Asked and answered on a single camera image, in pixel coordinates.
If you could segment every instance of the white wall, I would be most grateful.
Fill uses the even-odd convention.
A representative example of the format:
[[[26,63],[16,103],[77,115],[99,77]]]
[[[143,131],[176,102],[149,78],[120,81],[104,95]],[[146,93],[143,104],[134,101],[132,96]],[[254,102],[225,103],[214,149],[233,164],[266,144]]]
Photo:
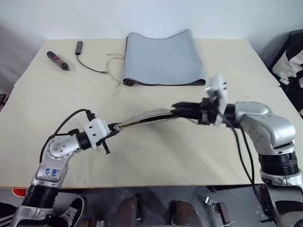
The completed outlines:
[[[190,29],[195,38],[248,38],[268,64],[287,33],[300,28],[303,0],[0,0],[0,62],[11,42],[4,31],[30,47],[23,62],[29,64],[44,39],[129,32],[157,38]]]

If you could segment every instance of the black cable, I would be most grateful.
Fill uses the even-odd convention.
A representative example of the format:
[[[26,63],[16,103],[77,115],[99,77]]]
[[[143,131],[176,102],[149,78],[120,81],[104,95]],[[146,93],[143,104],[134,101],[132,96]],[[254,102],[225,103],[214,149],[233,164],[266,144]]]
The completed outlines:
[[[80,113],[80,112],[83,112],[83,111],[89,111],[87,109],[79,109],[75,112],[73,112],[71,115],[69,115],[60,125],[59,127],[56,129],[56,131],[53,133],[53,135],[51,135],[45,142],[45,144],[43,145],[42,147],[42,150],[40,152],[40,158],[39,158],[39,163],[42,162],[42,157],[43,157],[43,152],[44,152],[44,149],[48,143],[49,140],[51,140],[52,138],[54,138],[55,136],[63,136],[63,135],[69,135],[68,133],[64,133],[64,134],[58,134],[58,132],[60,131],[60,129],[76,114]]]
[[[79,55],[77,55],[77,60],[78,60],[78,62],[79,62],[81,65],[83,65],[84,67],[88,68],[89,70],[92,70],[92,71],[94,71],[94,72],[103,73],[103,74],[108,74],[107,71],[97,71],[97,70],[94,70],[94,69],[92,69],[92,68],[90,68],[90,67],[84,65],[84,64],[79,60]]]
[[[239,143],[239,137],[238,137],[238,134],[237,134],[237,132],[236,132],[236,130],[235,130],[234,125],[233,125],[233,124],[232,124],[224,115],[222,115],[219,111],[218,111],[218,113],[219,113],[219,115],[222,117],[222,119],[224,120],[224,122],[231,128],[231,130],[233,131],[233,133],[234,133],[234,135],[235,135],[236,142],[237,142],[238,153],[239,153],[239,157],[240,157],[241,164],[242,164],[243,169],[244,169],[244,171],[245,171],[245,173],[246,173],[246,176],[248,177],[248,179],[249,179],[249,181],[250,181],[250,183],[251,183],[251,185],[252,185],[252,189],[253,189],[253,191],[254,191],[254,194],[255,194],[255,196],[256,196],[258,202],[260,203],[260,205],[262,205],[261,199],[260,199],[259,194],[258,194],[258,192],[257,192],[257,190],[256,190],[256,187],[255,187],[255,179],[254,179],[255,175],[254,175],[254,169],[253,169],[253,160],[252,160],[252,156],[251,156],[251,152],[250,152],[249,146],[248,146],[248,144],[247,144],[246,137],[245,137],[245,139],[244,139],[244,142],[245,142],[245,145],[247,145],[246,148],[248,149],[247,151],[248,151],[249,156],[250,156],[250,164],[251,164],[252,170],[253,170],[253,171],[252,171],[252,176],[253,176],[253,178],[250,177],[250,175],[249,175],[249,173],[248,173],[248,171],[247,171],[247,169],[246,169],[246,166],[245,166],[245,164],[244,164],[244,162],[243,162],[243,158],[242,158],[242,154],[241,154],[241,148],[240,148],[240,143]]]

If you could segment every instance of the red object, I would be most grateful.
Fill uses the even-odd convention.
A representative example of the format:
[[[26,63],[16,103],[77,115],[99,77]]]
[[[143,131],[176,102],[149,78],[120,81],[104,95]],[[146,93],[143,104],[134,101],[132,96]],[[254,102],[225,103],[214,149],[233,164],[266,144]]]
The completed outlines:
[[[18,197],[25,197],[25,189],[22,188],[12,188],[14,195]]]

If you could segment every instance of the shoe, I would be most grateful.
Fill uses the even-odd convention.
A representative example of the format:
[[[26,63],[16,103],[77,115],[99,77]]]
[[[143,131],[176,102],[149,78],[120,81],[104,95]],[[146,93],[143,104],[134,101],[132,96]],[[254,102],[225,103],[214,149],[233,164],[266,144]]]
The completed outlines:
[[[84,211],[85,200],[83,197],[77,197],[69,206],[69,208],[60,216],[63,218],[68,227],[75,227]]]

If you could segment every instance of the gray cloth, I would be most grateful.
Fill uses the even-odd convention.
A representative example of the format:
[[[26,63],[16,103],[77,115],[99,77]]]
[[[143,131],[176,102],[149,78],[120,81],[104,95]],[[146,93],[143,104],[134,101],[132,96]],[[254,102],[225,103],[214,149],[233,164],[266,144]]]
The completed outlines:
[[[204,85],[205,70],[191,31],[167,39],[130,33],[126,41],[124,84]]]

